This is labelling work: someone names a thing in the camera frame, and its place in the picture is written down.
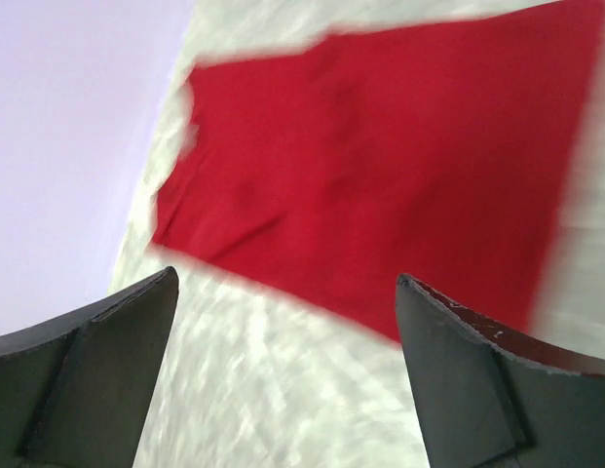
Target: light purple surface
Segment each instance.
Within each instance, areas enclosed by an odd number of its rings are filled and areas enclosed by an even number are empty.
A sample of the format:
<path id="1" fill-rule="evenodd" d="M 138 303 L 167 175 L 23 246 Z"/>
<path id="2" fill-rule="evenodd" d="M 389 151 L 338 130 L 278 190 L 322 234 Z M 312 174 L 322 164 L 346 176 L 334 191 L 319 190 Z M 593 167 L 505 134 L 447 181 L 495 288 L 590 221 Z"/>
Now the light purple surface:
<path id="1" fill-rule="evenodd" d="M 0 0 L 0 334 L 105 295 L 193 4 Z"/>

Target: marble surface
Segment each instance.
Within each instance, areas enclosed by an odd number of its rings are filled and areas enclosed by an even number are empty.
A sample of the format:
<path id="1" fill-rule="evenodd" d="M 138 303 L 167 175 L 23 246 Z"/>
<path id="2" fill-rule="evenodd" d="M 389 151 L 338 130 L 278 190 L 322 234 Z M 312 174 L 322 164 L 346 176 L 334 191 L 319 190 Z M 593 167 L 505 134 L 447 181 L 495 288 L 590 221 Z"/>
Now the marble surface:
<path id="1" fill-rule="evenodd" d="M 396 346 L 291 297 L 148 247 L 152 197 L 185 136 L 187 96 L 181 84 L 195 56 L 304 44 L 339 21 L 438 19 L 531 4 L 198 2 L 134 196 L 111 287 L 116 291 L 168 264 L 181 279 L 176 320 L 136 468 L 428 466 Z M 600 131 L 591 145 L 605 151 L 604 136 Z M 605 166 L 598 173 L 600 179 L 587 195 L 591 215 L 568 218 L 568 232 L 579 233 L 581 242 L 559 255 L 556 268 L 565 272 L 563 286 L 543 302 L 547 319 L 540 335 L 605 356 Z"/>

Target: red towel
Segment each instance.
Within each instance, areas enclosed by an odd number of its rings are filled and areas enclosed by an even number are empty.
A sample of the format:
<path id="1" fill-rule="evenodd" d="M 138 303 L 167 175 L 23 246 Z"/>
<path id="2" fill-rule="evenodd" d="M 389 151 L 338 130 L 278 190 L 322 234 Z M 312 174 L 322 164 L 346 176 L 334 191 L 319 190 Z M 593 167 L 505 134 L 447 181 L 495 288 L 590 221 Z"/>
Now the red towel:
<path id="1" fill-rule="evenodd" d="M 394 340 L 399 273 L 527 331 L 604 20 L 563 0 L 196 67 L 153 241 Z"/>

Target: red fabric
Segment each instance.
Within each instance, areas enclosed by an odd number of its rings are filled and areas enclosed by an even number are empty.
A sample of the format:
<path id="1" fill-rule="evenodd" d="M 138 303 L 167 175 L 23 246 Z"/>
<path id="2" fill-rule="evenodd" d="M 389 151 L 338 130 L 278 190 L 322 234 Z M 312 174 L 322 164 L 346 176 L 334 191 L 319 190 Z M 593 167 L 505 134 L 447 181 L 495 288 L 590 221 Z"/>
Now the red fabric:
<path id="1" fill-rule="evenodd" d="M 197 67 L 153 241 L 394 340 L 400 273 L 526 331 L 604 17 L 564 0 Z"/>

